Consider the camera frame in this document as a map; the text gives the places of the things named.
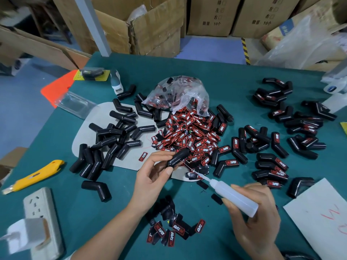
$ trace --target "translucent plastic wrap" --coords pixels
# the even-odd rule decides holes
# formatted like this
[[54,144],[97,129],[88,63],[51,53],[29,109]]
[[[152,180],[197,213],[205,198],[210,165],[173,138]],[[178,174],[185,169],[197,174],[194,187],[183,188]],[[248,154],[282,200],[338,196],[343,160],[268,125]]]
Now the translucent plastic wrap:
[[255,65],[303,69],[336,52],[336,41],[315,16],[308,15]]
[[166,78],[142,102],[159,109],[171,108],[176,113],[184,107],[197,109],[200,116],[208,116],[209,95],[198,78],[180,75]]

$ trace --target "green table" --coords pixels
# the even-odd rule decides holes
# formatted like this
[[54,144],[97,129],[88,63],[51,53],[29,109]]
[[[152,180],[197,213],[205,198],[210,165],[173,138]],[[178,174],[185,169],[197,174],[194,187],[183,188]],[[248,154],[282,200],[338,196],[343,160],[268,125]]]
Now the green table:
[[[293,153],[286,143],[288,138],[282,124],[277,124],[267,117],[268,108],[258,106],[252,100],[252,94],[257,87],[270,89],[271,86],[261,85],[264,77],[277,77],[281,80],[291,80],[294,93],[289,95],[286,103],[294,106],[295,111],[305,111],[300,102],[306,100],[324,100],[328,97],[323,92],[324,84],[320,83],[321,72],[264,68],[257,66],[212,63],[167,59],[150,56],[135,56],[112,54],[109,58],[95,53],[87,66],[118,69],[125,88],[129,84],[137,85],[137,92],[147,95],[159,81],[169,76],[188,75],[200,78],[210,95],[210,107],[215,110],[218,104],[223,104],[234,116],[235,124],[229,126],[219,146],[230,144],[232,136],[237,136],[238,128],[247,124],[259,129],[267,126],[269,133],[279,131],[282,134],[282,145],[290,156],[285,163],[290,167],[290,177],[308,176],[316,180],[326,177],[336,190],[346,199],[347,174],[345,170],[347,138],[339,122],[347,121],[347,109],[337,114],[334,122],[326,122],[319,130],[319,139],[327,143],[327,149],[319,152],[316,161],[307,160]],[[75,82],[70,90],[97,104],[112,101],[115,98],[110,82]],[[132,104],[132,97],[123,101]],[[84,179],[72,174],[68,168],[76,160],[72,154],[72,141],[83,120],[57,108],[48,119],[29,150],[19,162],[12,175],[6,181],[4,188],[14,183],[55,159],[62,159],[67,166],[54,177],[30,186],[7,196],[0,196],[1,233],[6,228],[24,218],[22,200],[30,193],[42,188],[52,189],[55,208],[66,247],[66,254],[72,254],[87,240],[94,236],[108,221],[119,213],[129,202],[136,172],[113,167],[112,172],[103,172],[99,181],[107,183],[112,200],[102,203],[96,192],[83,190],[80,185]],[[250,174],[255,170],[255,155],[248,154],[246,166],[227,170],[222,180],[226,183],[244,185],[253,182]],[[223,159],[233,158],[231,154]],[[282,208],[291,199],[286,196],[287,186],[282,190],[274,190],[276,204],[282,218],[277,245],[280,250],[296,250],[315,255],[304,237]],[[170,180],[163,189],[161,196],[170,194],[176,205],[176,212],[184,216],[184,220],[193,225],[199,219],[206,220],[201,234],[190,237],[187,241],[177,237],[174,248],[146,244],[149,225],[142,221],[127,244],[122,257],[126,259],[248,259],[238,245],[233,233],[230,217],[224,206],[211,199],[212,190],[203,191],[196,183],[184,183]],[[0,244],[0,257],[7,252],[6,243]],[[29,252],[15,254],[9,259],[27,259]]]

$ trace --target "white power strip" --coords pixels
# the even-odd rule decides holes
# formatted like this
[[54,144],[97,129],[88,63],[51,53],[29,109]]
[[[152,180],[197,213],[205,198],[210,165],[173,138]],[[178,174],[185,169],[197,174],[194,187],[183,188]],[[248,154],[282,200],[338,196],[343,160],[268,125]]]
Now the white power strip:
[[47,187],[25,197],[23,200],[25,218],[44,218],[47,220],[50,240],[39,248],[30,249],[32,260],[55,260],[64,253],[51,190]]

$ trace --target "forearm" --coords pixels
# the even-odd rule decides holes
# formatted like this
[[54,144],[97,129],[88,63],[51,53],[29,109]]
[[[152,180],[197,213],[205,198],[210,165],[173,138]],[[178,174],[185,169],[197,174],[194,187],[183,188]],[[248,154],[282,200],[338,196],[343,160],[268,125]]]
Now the forearm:
[[284,257],[275,244],[268,251],[262,254],[250,255],[250,257],[252,260],[284,260]]
[[141,214],[125,208],[78,249],[71,260],[118,259],[141,218]]

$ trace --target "orange plastic stool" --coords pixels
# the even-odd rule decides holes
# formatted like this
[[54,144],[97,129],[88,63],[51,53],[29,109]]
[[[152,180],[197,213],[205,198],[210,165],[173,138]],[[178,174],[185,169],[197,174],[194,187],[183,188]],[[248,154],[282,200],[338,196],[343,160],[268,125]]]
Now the orange plastic stool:
[[72,70],[41,89],[41,94],[52,104],[54,108],[57,107],[54,102],[59,97],[64,95],[72,86],[76,72],[77,70]]

